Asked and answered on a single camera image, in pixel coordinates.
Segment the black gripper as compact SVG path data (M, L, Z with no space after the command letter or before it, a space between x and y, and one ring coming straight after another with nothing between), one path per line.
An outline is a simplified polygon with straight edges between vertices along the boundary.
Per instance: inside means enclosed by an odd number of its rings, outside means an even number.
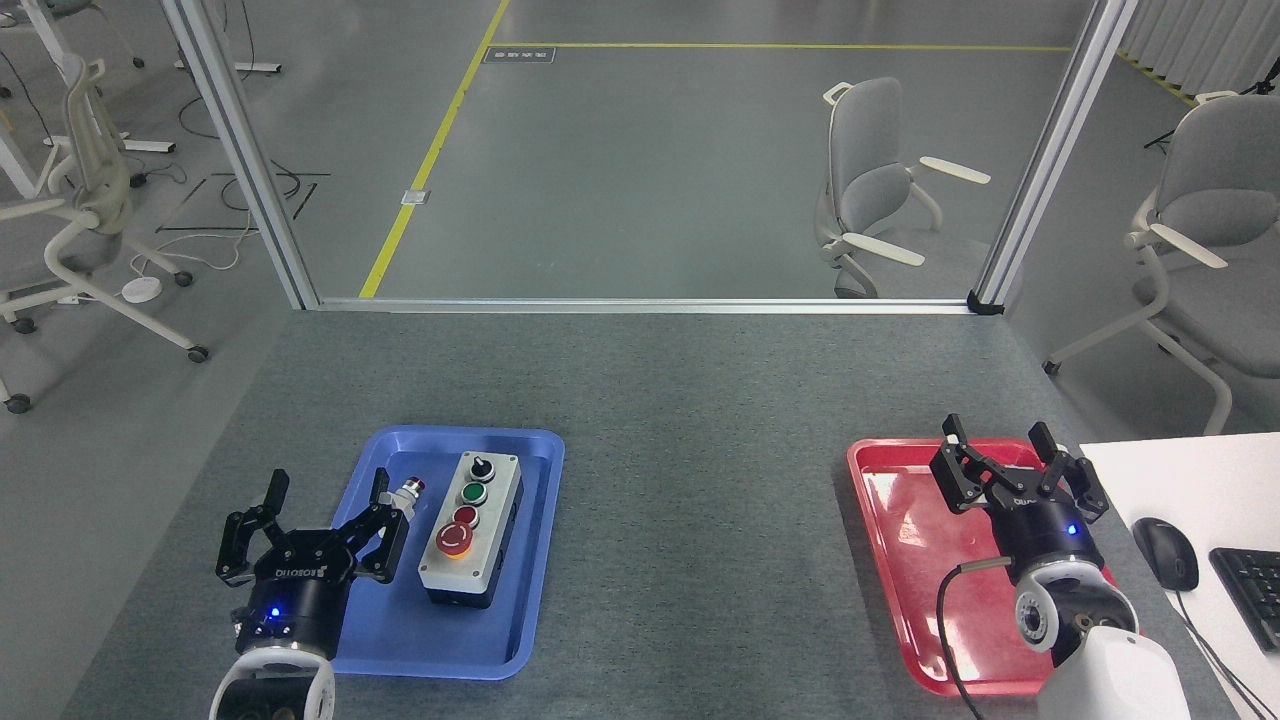
M993 482L1011 487L1007 468L970 446L959 414L943 419L942 432L931 473L951 514L965 512L979 502ZM1011 559L1010 583L1018 584L1041 564L1064 559L1103 568L1103 556L1085 524L1097 521L1110 509L1093 462L1071 456L1044 421L1030 428L1030 445L1043 462L1036 491L1011 495L995 489L987 495L986 511L995 543L1001 555ZM1059 489L1062 480L1070 495Z
M282 468L273 470L261 503L227 516L215 574L229 587L255 579L241 620L236 651L257 647L300 648L334 659L355 577L390 583L412 520L412 479L394 492L385 468L378 468L367 507L338 528L339 547L321 557L316 550L296 550L285 559L291 542L276 523L291 478ZM250 571L248 550L255 532L264 532L274 551L265 553Z

